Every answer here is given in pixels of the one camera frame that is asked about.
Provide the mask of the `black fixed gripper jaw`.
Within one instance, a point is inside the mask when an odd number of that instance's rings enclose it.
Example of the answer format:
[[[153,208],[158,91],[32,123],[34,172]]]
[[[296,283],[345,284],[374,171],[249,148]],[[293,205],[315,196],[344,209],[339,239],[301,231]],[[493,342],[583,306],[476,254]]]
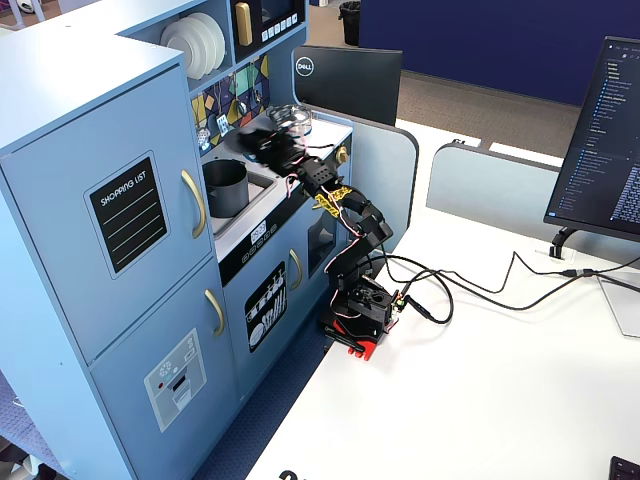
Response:
[[[242,154],[251,162],[261,165],[269,165],[272,161],[273,152],[270,141],[240,142]]]

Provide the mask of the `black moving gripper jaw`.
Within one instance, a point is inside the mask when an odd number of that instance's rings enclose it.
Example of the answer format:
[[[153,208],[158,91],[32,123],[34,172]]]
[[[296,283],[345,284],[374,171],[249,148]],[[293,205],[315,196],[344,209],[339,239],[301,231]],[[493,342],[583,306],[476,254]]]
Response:
[[[261,128],[247,129],[240,128],[235,131],[237,143],[240,145],[241,141],[245,142],[258,142],[258,141],[270,141],[271,144],[277,141],[279,133],[277,131],[266,130]]]

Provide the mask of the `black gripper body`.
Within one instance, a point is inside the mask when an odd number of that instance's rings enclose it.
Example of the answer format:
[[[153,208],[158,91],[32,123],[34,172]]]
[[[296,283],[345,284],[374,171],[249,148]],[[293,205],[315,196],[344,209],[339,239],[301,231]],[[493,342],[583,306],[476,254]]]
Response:
[[[259,163],[279,176],[296,173],[310,156],[288,136],[271,137],[259,147]]]

